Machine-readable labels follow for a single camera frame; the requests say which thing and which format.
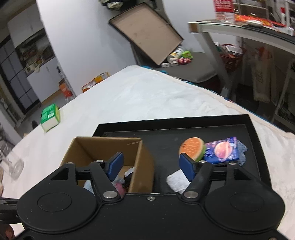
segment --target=purple snack package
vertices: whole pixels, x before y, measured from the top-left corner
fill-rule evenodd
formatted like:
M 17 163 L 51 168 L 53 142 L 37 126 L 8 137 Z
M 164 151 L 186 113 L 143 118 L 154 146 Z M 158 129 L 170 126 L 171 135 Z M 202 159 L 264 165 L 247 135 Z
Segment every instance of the purple snack package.
M 208 142 L 205 143 L 205 147 L 204 160 L 209 163 L 217 164 L 239 160 L 236 137 Z

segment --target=red basket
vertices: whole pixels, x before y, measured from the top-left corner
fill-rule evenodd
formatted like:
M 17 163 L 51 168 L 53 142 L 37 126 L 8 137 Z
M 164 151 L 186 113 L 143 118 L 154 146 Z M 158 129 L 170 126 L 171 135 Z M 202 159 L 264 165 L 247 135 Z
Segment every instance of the red basket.
M 227 44 L 227 43 L 223 44 L 222 46 L 224 46 L 224 45 L 233 46 L 233 44 Z M 220 54 L 225 67 L 230 71 L 236 70 L 237 67 L 241 64 L 241 62 L 243 60 L 243 56 L 244 56 L 244 54 L 246 52 L 246 49 L 242 48 L 242 47 L 240 47 L 240 48 L 243 50 L 243 54 L 241 56 L 239 56 L 239 57 L 229 57 L 228 55 Z

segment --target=white cabinet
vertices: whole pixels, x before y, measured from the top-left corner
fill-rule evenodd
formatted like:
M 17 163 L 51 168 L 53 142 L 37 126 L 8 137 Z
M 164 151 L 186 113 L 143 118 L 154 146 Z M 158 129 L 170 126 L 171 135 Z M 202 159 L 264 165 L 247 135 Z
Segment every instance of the white cabinet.
M 55 75 L 55 72 L 57 72 L 56 67 L 57 59 L 53 58 L 41 66 L 39 72 L 33 72 L 27 77 L 40 102 L 43 102 L 46 98 L 59 90 L 58 82 L 60 81 L 60 77 L 57 74 L 57 79 Z
M 28 7 L 27 9 L 27 15 L 29 17 L 29 21 L 31 24 L 31 29 L 33 31 L 33 34 L 40 31 L 42 28 L 44 28 L 43 23 L 40 19 L 40 14 L 38 10 L 37 4 L 33 4 L 32 6 Z
M 33 4 L 15 16 L 7 23 L 7 26 L 15 47 L 44 28 L 37 4 Z
M 15 47 L 33 35 L 26 10 L 11 19 L 7 26 Z

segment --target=metal pin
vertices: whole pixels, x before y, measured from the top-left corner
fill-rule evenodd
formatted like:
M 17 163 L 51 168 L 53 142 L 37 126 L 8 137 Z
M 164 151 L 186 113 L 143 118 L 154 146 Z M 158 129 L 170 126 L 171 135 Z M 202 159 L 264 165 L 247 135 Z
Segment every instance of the metal pin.
M 105 198 L 110 198 L 111 199 L 111 198 L 115 198 L 116 196 L 118 196 L 118 194 L 115 191 L 106 191 L 106 192 L 104 192 L 103 196 Z
M 185 196 L 186 198 L 190 198 L 190 199 L 192 199 L 192 198 L 196 198 L 196 197 L 198 197 L 199 194 L 198 194 L 197 192 L 195 192 L 195 191 L 187 191 L 187 192 L 184 193 L 184 196 Z
M 155 197 L 153 197 L 153 196 L 149 196 L 149 197 L 147 197 L 147 200 L 149 200 L 149 201 L 154 201 L 156 198 Z

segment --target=tray rim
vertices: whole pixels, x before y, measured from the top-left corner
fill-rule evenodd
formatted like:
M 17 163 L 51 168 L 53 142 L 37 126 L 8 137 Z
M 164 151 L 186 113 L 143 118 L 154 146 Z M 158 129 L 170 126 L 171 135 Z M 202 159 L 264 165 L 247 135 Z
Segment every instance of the tray rim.
M 263 152 L 261 143 L 259 141 L 257 132 L 248 114 L 103 123 L 98 125 L 95 132 L 93 133 L 93 136 L 102 137 L 104 136 L 105 132 L 127 132 L 127 131 L 129 132 L 129 131 L 146 131 L 146 130 L 157 130 L 157 129 L 164 130 L 164 129 L 181 129 L 181 128 L 194 128 L 194 127 L 217 127 L 217 126 L 229 126 L 229 125 L 241 125 L 241 124 L 244 124 L 248 131 L 251 145 L 252 145 L 256 162 L 257 162 L 260 179 L 267 186 L 272 187 L 271 178 L 270 178 L 267 162 L 264 156 L 264 152 Z

